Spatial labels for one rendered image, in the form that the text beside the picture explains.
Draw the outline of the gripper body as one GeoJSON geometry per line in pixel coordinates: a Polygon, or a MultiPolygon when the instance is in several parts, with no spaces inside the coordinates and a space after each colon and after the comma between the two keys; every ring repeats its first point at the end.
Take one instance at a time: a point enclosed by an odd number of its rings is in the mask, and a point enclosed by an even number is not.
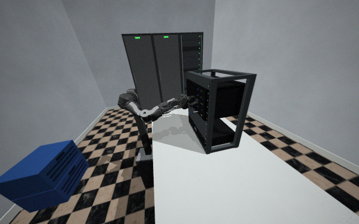
{"type": "Polygon", "coordinates": [[[178,99],[178,102],[179,102],[181,108],[183,108],[183,109],[187,109],[187,108],[188,108],[187,95],[181,94],[180,97],[179,97],[179,99],[178,99]]]}

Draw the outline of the black server rack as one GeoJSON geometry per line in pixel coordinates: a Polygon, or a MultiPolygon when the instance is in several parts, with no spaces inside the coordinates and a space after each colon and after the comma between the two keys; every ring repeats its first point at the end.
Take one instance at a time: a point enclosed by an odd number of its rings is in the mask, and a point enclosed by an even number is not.
{"type": "Polygon", "coordinates": [[[187,97],[198,99],[198,104],[188,109],[188,122],[207,155],[239,147],[256,75],[221,69],[187,72],[187,97]],[[211,76],[199,74],[205,72],[211,76]],[[218,77],[215,73],[233,76],[218,77]],[[246,83],[235,81],[239,79],[246,79],[246,83]],[[220,119],[236,115],[236,131],[220,119]]]}

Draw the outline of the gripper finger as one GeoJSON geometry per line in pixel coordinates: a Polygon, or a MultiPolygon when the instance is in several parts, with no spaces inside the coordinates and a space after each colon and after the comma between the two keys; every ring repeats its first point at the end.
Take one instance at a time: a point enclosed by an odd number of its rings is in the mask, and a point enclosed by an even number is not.
{"type": "Polygon", "coordinates": [[[193,100],[193,98],[195,98],[195,99],[198,101],[198,99],[197,99],[195,96],[191,96],[191,97],[190,97],[190,96],[188,96],[188,97],[187,97],[188,101],[192,101],[192,100],[193,100]]]}
{"type": "Polygon", "coordinates": [[[198,104],[198,102],[195,100],[193,103],[188,104],[188,108],[192,108],[196,104],[198,104]]]}

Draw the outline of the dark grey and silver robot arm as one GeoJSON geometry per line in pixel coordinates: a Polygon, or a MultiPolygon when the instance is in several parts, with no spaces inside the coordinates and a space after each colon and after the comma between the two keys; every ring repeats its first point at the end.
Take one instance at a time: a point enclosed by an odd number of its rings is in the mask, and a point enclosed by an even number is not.
{"type": "Polygon", "coordinates": [[[141,106],[137,104],[137,100],[138,96],[134,90],[127,90],[126,94],[123,93],[119,95],[118,105],[120,108],[126,109],[145,123],[154,122],[162,115],[168,114],[179,107],[178,100],[173,98],[153,107],[151,110],[141,110],[141,106]],[[173,108],[170,107],[170,104],[173,108]]]}

